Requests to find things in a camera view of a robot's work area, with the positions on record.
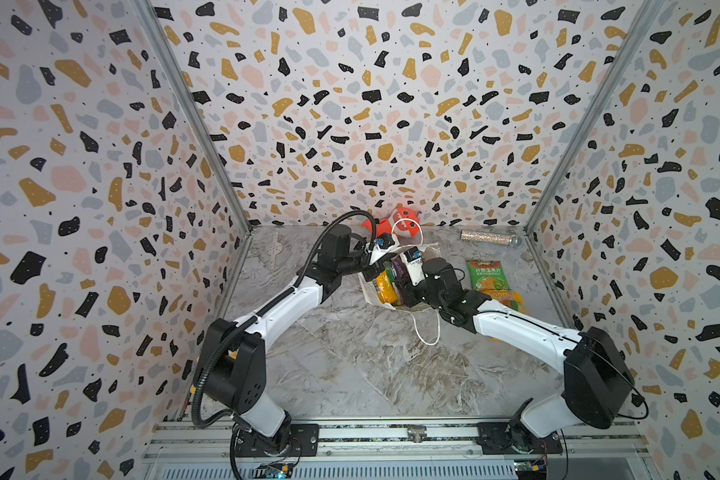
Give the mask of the white printed paper bag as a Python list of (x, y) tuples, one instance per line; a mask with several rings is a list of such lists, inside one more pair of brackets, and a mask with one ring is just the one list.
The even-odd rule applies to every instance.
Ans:
[(377, 227), (369, 266), (358, 274), (366, 303), (408, 315), (416, 336), (426, 346), (439, 343), (441, 328), (436, 328), (434, 339), (424, 339), (416, 314), (430, 308), (424, 263), (439, 257), (439, 247), (424, 241), (417, 215), (396, 213)]

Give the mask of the green snack packet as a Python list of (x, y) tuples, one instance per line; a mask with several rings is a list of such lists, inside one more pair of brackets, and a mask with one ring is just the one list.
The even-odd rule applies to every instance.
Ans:
[(469, 260), (467, 266), (474, 290), (508, 291), (510, 289), (510, 283), (500, 261)]

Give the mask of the yellow chips packet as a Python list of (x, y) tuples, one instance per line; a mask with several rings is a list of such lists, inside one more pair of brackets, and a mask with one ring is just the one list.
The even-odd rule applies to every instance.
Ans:
[(526, 313), (524, 300), (522, 296), (511, 290), (482, 290), (482, 293), (490, 296), (493, 300), (496, 300), (504, 306), (511, 308), (519, 313)]

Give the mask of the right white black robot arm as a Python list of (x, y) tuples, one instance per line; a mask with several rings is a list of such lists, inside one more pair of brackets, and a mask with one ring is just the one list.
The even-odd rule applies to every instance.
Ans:
[(439, 317), (474, 334), (507, 343), (552, 367), (562, 390), (543, 400), (526, 400), (498, 435), (503, 445), (529, 451), (534, 440), (585, 424), (606, 430), (620, 414), (634, 378), (607, 332), (577, 331), (523, 314), (477, 290), (465, 289), (442, 258), (423, 263), (418, 291)]

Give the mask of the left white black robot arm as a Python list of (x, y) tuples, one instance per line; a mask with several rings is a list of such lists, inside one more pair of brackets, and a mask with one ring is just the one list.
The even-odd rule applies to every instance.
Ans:
[(291, 416), (266, 393), (267, 349), (302, 315), (320, 306), (348, 275), (373, 280), (394, 257), (391, 234), (369, 240), (333, 222), (318, 237), (293, 281), (253, 312), (215, 320), (205, 334), (193, 378), (190, 414), (197, 428), (231, 418), (275, 453), (291, 438)]

